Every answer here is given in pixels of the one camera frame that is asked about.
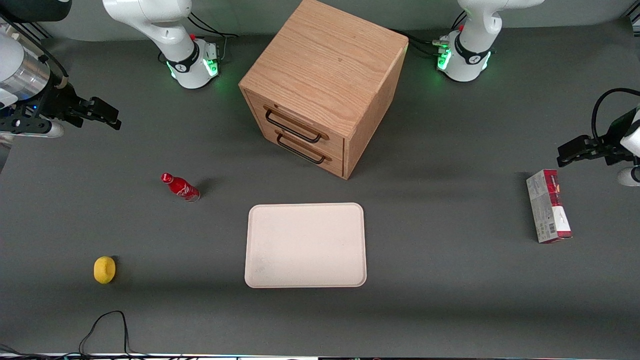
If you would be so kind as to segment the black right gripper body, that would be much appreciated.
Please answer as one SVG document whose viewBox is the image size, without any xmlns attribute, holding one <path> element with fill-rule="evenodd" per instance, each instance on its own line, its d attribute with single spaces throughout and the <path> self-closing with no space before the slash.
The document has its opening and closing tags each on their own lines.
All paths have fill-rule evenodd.
<svg viewBox="0 0 640 360">
<path fill-rule="evenodd" d="M 50 81 L 30 98 L 29 108 L 38 120 L 82 122 L 83 117 L 75 112 L 82 101 L 72 85 L 67 84 L 64 88 L 58 89 L 56 83 Z"/>
</svg>

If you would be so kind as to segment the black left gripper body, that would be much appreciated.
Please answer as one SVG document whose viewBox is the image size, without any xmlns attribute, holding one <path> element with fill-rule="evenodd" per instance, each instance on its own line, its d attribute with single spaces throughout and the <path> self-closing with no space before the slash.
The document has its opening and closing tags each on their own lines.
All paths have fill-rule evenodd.
<svg viewBox="0 0 640 360">
<path fill-rule="evenodd" d="M 606 133 L 598 134 L 594 126 L 594 139 L 609 165 L 629 161 L 639 164 L 639 109 L 635 108 L 613 120 Z"/>
</svg>

